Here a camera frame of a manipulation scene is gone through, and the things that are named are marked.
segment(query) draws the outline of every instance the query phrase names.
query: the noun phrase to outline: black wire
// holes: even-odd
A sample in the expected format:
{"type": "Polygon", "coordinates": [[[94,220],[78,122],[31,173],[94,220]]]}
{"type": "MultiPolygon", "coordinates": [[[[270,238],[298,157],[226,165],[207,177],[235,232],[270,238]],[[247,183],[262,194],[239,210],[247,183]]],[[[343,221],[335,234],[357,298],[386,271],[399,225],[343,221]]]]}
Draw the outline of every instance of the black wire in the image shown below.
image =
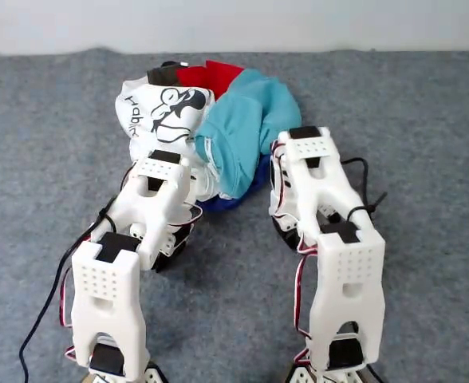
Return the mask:
{"type": "Polygon", "coordinates": [[[134,166],[136,166],[135,161],[134,161],[134,163],[133,163],[132,165],[130,165],[130,168],[128,168],[128,170],[124,173],[123,179],[121,180],[120,191],[123,189],[123,186],[124,186],[124,182],[125,182],[125,180],[126,180],[126,177],[128,177],[129,172],[133,169],[134,166]]]}
{"type": "Polygon", "coordinates": [[[369,164],[365,158],[353,157],[349,160],[341,161],[341,165],[348,165],[353,162],[361,162],[364,166],[364,173],[362,174],[362,203],[368,206],[368,177],[369,177],[369,164]]]}
{"type": "Polygon", "coordinates": [[[69,256],[73,254],[73,252],[79,247],[79,245],[91,235],[91,232],[100,225],[103,219],[107,219],[109,222],[112,222],[110,217],[108,217],[107,212],[111,207],[112,203],[116,197],[112,197],[107,205],[103,209],[98,212],[97,220],[91,225],[81,236],[75,241],[75,243],[62,255],[61,260],[59,261],[59,265],[57,266],[56,275],[53,279],[53,285],[50,289],[49,295],[45,300],[45,304],[41,308],[40,313],[37,315],[36,321],[33,324],[33,327],[30,329],[30,332],[27,334],[26,339],[20,346],[20,350],[18,351],[18,357],[20,358],[20,363],[22,364],[22,368],[24,370],[24,382],[29,382],[29,370],[27,369],[26,360],[24,358],[24,350],[26,349],[27,345],[29,344],[31,338],[33,337],[34,333],[36,333],[37,328],[40,326],[41,320],[45,316],[46,311],[49,309],[50,303],[52,302],[53,296],[56,293],[57,286],[59,285],[59,279],[61,277],[61,272],[63,267],[65,266],[66,261],[68,260],[69,256]]]}
{"type": "Polygon", "coordinates": [[[352,214],[355,211],[359,210],[366,210],[371,217],[371,214],[375,212],[376,208],[378,205],[385,199],[387,196],[387,192],[383,192],[374,203],[369,203],[368,202],[368,177],[369,177],[369,164],[368,161],[365,158],[362,157],[353,157],[350,158],[349,160],[344,160],[341,161],[342,165],[348,165],[353,162],[361,162],[362,165],[364,166],[364,172],[362,174],[362,191],[361,191],[361,198],[362,198],[362,206],[356,206],[352,210],[349,211],[348,215],[346,216],[346,221],[349,221],[350,218],[352,217],[352,214]]]}
{"type": "Polygon", "coordinates": [[[368,368],[369,372],[375,377],[375,379],[378,380],[379,383],[386,383],[384,379],[376,373],[376,371],[373,367],[371,367],[371,365],[366,365],[366,367],[368,368]]]}

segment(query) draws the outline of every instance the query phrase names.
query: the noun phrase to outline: gray carpet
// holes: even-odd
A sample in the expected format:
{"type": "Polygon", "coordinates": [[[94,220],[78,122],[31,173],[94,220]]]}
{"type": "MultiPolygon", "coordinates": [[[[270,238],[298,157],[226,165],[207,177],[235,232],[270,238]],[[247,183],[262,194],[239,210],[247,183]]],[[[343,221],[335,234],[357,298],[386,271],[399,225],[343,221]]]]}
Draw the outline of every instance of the gray carpet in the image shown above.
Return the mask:
{"type": "MultiPolygon", "coordinates": [[[[117,190],[128,138],[121,82],[162,61],[211,57],[289,84],[306,124],[370,163],[369,198],[388,246],[376,368],[390,383],[469,382],[469,53],[124,56],[102,49],[0,57],[0,382],[62,252],[117,190]]],[[[357,165],[349,169],[360,181],[357,165]]],[[[275,383],[302,340],[292,325],[298,257],[267,216],[268,190],[208,214],[171,269],[142,277],[148,348],[171,383],[275,383]]],[[[305,273],[305,304],[316,282],[305,273]]],[[[54,301],[27,350],[34,382],[76,382],[54,301]]]]}

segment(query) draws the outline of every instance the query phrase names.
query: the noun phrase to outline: cloth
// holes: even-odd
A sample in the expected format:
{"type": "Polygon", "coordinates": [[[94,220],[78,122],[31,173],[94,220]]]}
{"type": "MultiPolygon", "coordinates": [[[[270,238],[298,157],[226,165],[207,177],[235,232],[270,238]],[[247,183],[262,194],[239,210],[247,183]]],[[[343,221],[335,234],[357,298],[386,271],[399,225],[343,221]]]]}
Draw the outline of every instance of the cloth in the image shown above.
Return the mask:
{"type": "Polygon", "coordinates": [[[180,86],[178,70],[187,68],[183,63],[166,61],[159,68],[148,70],[148,83],[161,86],[180,86]]]}
{"type": "Polygon", "coordinates": [[[219,178],[220,190],[238,199],[252,183],[260,154],[270,154],[270,143],[281,131],[301,124],[287,87],[246,69],[197,129],[195,150],[219,178]]]}
{"type": "Polygon", "coordinates": [[[176,76],[182,86],[199,86],[210,89],[218,100],[231,82],[243,71],[242,67],[224,62],[206,60],[204,66],[178,69],[176,76]]]}
{"type": "Polygon", "coordinates": [[[203,202],[199,202],[198,205],[205,211],[225,211],[237,208],[247,197],[255,193],[268,184],[270,178],[270,155],[261,156],[259,158],[258,167],[256,173],[252,179],[252,184],[249,186],[249,190],[238,199],[224,199],[222,196],[217,195],[211,199],[203,202]]]}
{"type": "Polygon", "coordinates": [[[148,84],[148,79],[125,81],[116,99],[121,127],[131,138],[132,161],[155,149],[186,156],[191,161],[198,200],[219,193],[218,177],[195,152],[193,133],[215,103],[213,92],[197,87],[148,84]]]}

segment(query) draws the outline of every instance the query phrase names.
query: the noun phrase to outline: teal cloth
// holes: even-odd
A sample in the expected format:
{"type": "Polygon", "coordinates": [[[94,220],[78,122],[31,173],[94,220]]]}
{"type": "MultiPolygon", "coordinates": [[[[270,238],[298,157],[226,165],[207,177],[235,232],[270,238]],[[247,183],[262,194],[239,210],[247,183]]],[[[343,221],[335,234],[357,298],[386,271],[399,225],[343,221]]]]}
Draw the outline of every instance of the teal cloth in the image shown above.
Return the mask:
{"type": "Polygon", "coordinates": [[[195,134],[195,149],[206,162],[205,138],[211,138],[211,156],[222,192],[241,198],[249,189],[260,154],[281,131],[302,125],[297,102],[275,77],[246,69],[211,108],[195,134]]]}

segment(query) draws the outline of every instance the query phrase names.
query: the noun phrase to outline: wall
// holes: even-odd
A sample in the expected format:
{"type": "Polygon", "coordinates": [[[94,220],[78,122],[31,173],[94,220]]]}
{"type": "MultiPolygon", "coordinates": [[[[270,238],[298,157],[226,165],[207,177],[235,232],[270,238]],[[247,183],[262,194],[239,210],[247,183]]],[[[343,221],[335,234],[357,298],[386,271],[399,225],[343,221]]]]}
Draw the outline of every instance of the wall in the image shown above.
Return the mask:
{"type": "Polygon", "coordinates": [[[0,54],[469,49],[469,0],[0,0],[0,54]]]}

